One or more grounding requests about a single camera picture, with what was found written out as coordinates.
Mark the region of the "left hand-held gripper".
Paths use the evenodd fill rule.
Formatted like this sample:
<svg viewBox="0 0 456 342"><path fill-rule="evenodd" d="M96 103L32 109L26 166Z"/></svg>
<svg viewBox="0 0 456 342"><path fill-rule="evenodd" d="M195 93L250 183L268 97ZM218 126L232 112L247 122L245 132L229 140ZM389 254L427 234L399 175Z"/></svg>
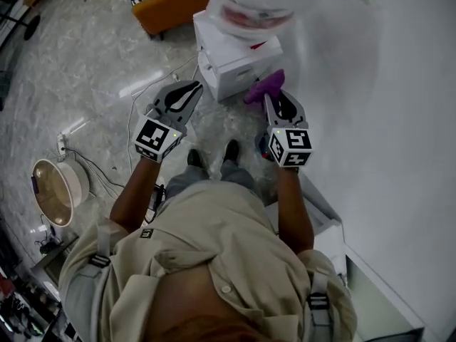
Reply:
<svg viewBox="0 0 456 342"><path fill-rule="evenodd" d="M186 123L203 94L199 81L178 81L160 89L136 125L138 154L162 162L187 136Z"/></svg>

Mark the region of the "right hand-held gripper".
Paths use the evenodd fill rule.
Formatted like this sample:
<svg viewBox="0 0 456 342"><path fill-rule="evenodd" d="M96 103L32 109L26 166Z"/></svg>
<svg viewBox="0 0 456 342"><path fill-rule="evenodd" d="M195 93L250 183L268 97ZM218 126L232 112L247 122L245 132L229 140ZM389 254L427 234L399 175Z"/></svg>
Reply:
<svg viewBox="0 0 456 342"><path fill-rule="evenodd" d="M269 122L266 158L282 168L305 166L314 149L301 104L290 93L281 90L280 103L278 98L265 93L264 107Z"/></svg>

